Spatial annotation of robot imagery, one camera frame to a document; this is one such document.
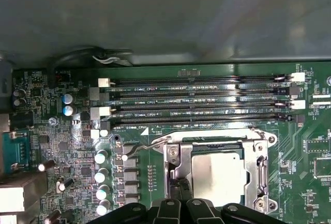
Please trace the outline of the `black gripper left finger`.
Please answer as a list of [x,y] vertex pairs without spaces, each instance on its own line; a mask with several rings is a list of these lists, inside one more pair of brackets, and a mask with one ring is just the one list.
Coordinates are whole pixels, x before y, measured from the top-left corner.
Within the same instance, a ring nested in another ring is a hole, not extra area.
[[169,196],[147,208],[140,203],[129,203],[90,223],[179,223],[181,199],[180,182],[169,182]]

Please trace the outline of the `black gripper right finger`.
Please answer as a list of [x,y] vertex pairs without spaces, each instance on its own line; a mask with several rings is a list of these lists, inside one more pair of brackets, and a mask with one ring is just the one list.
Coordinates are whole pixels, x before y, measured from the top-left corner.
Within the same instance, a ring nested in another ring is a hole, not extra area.
[[182,200],[193,223],[283,223],[276,218],[236,203],[229,203],[217,210],[205,199],[194,198],[189,181],[180,180]]

